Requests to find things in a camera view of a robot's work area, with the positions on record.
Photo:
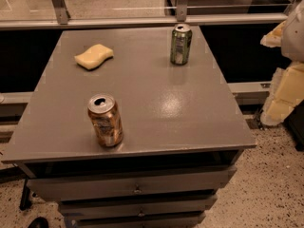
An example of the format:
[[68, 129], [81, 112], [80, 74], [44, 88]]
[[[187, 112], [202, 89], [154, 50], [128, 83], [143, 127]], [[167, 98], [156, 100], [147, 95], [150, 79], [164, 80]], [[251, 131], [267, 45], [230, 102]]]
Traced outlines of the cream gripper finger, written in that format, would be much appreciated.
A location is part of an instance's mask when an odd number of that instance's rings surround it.
[[275, 126], [293, 112], [304, 100], [304, 64], [292, 62], [286, 69], [277, 68], [270, 85], [260, 121]]
[[269, 33], [262, 37], [260, 43], [268, 48], [280, 47], [285, 24], [286, 22], [283, 21], [279, 25], [277, 25], [273, 30], [271, 30]]

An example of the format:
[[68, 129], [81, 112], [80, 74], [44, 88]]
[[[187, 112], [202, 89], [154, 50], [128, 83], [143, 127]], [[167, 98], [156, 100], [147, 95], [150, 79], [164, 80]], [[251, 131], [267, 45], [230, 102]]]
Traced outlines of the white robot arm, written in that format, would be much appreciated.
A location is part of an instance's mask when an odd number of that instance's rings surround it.
[[304, 100], [304, 0], [260, 43], [268, 48], [280, 47], [281, 54], [291, 60], [286, 69], [275, 70], [260, 115], [263, 124], [275, 126], [283, 123]]

